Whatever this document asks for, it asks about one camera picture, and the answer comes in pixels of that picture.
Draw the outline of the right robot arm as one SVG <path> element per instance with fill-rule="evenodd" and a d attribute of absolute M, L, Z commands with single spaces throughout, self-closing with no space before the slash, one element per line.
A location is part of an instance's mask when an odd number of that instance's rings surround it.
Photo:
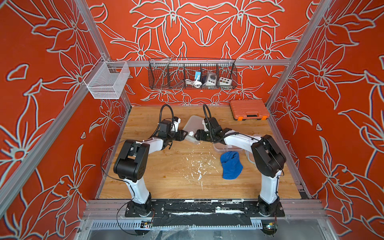
<path fill-rule="evenodd" d="M 206 104 L 203 105 L 203 111 L 204 129 L 197 130 L 194 138 L 212 144 L 231 145 L 252 153 L 255 165 L 262 174 L 262 186 L 258 196 L 259 213 L 264 217 L 275 215 L 280 202 L 279 181 L 284 174 L 287 159 L 274 138 L 270 135 L 253 137 L 229 128 L 223 129 Z"/>

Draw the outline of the clear lunch box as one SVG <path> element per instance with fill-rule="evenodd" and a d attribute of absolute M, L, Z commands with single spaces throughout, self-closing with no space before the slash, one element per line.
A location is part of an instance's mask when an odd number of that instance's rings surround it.
<path fill-rule="evenodd" d="M 239 153 L 241 153 L 243 151 L 243 149 L 238 148 L 236 146 L 224 145 L 221 143 L 213 144 L 213 148 L 217 153 L 220 153 L 220 154 L 224 154 L 226 152 L 239 152 Z"/>

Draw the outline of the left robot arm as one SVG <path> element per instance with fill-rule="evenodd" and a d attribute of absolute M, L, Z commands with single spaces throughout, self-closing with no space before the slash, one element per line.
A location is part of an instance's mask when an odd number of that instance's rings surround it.
<path fill-rule="evenodd" d="M 115 161 L 113 171 L 124 182 L 130 193 L 131 200 L 127 207 L 140 217 L 155 216 L 152 207 L 152 195 L 147 189 L 144 173 L 150 154 L 171 148 L 174 141 L 182 142 L 188 132 L 179 129 L 181 119 L 174 115 L 172 107 L 164 104 L 160 109 L 157 128 L 149 139 L 144 141 L 123 140 L 122 149 Z"/>

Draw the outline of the clear lunch box lid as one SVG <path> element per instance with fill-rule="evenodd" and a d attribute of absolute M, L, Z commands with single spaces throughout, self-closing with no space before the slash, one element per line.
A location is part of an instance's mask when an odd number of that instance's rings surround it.
<path fill-rule="evenodd" d="M 245 151 L 245 154 L 246 154 L 248 161 L 255 166 L 256 163 L 255 163 L 255 160 L 253 158 L 252 152 Z"/>

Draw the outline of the blue cloth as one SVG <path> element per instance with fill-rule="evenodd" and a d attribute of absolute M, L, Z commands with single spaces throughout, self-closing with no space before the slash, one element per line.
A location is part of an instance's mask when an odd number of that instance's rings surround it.
<path fill-rule="evenodd" d="M 229 151 L 222 154 L 220 162 L 223 168 L 223 179 L 225 180 L 235 180 L 243 170 L 238 152 Z"/>

